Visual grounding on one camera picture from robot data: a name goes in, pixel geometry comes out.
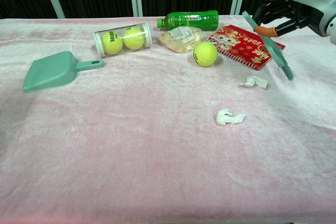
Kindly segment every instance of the tennis ball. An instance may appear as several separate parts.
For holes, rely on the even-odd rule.
[[[130,27],[124,33],[124,43],[132,50],[140,49],[145,43],[145,37],[143,31],[137,27]]]
[[[101,43],[103,44],[105,54],[108,55],[116,55],[122,48],[122,39],[113,31],[104,33],[101,36]]]
[[[194,49],[194,60],[201,67],[208,67],[215,63],[217,49],[209,41],[198,43]]]

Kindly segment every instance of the brush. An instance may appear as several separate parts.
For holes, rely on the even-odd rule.
[[[257,23],[247,13],[247,11],[243,12],[243,17],[246,19],[246,21],[251,25],[253,29],[255,29],[258,26]],[[284,55],[282,54],[277,44],[275,44],[274,41],[269,37],[265,37],[262,35],[259,35],[259,36],[262,38],[263,42],[265,43],[265,46],[268,52],[271,54],[273,60],[278,65],[278,67],[283,70],[288,80],[290,81],[293,80],[294,78],[293,71],[288,66],[288,63],[286,62]]]

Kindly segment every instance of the robotic hand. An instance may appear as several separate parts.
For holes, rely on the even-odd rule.
[[[336,45],[336,0],[264,0],[253,15],[258,25],[282,17],[290,20],[277,27],[257,26],[255,31],[265,37],[278,37],[308,26],[322,37],[330,36]]]

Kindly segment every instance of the green plastic bottle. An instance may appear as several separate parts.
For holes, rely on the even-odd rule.
[[[179,26],[193,26],[202,30],[214,31],[218,27],[218,12],[208,10],[207,12],[190,13],[169,13],[164,19],[157,19],[158,28],[168,30]]]

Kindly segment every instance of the plastic bag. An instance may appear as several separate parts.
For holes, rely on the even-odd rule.
[[[205,40],[202,30],[196,27],[181,26],[166,31],[159,36],[159,41],[170,50],[179,53],[193,51],[195,46]]]

